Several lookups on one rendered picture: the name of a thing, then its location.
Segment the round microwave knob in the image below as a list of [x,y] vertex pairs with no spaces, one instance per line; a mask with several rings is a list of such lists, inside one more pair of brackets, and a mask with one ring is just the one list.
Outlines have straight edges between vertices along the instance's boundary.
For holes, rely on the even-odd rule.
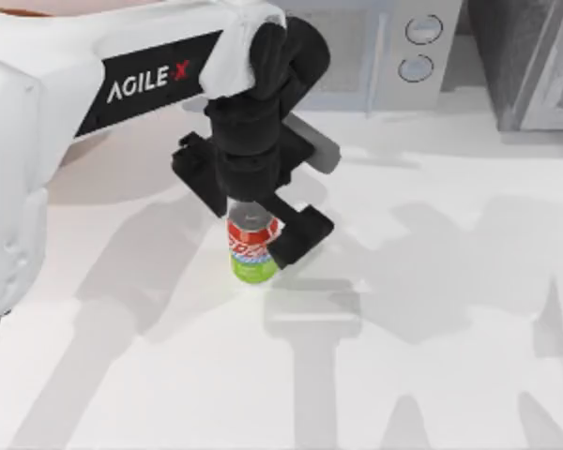
[[414,45],[428,45],[438,40],[443,30],[441,19],[428,14],[411,19],[405,26],[405,37]]
[[434,61],[425,54],[404,58],[398,65],[397,73],[406,83],[421,83],[434,73]]

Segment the pale microwave oven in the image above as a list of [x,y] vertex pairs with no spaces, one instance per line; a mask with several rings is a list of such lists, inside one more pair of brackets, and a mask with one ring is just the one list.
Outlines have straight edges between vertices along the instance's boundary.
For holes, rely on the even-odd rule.
[[[435,107],[464,0],[270,0],[287,15],[311,23],[326,39],[329,69],[304,97],[302,111],[413,112]],[[444,24],[428,45],[414,45],[405,26],[433,14]],[[423,82],[403,81],[404,58],[425,54],[433,75]]]

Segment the grey cabinet with dark inside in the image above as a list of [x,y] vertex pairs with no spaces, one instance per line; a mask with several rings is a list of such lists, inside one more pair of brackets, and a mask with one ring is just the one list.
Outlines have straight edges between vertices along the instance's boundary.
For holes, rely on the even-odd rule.
[[563,131],[563,0],[467,0],[501,131]]

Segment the red white and green can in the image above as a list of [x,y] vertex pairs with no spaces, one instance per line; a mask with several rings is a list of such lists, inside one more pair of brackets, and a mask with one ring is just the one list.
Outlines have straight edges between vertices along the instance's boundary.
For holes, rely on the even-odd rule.
[[272,278],[278,265],[267,245],[280,233],[280,222],[256,202],[235,202],[227,217],[231,267],[236,277],[249,284]]

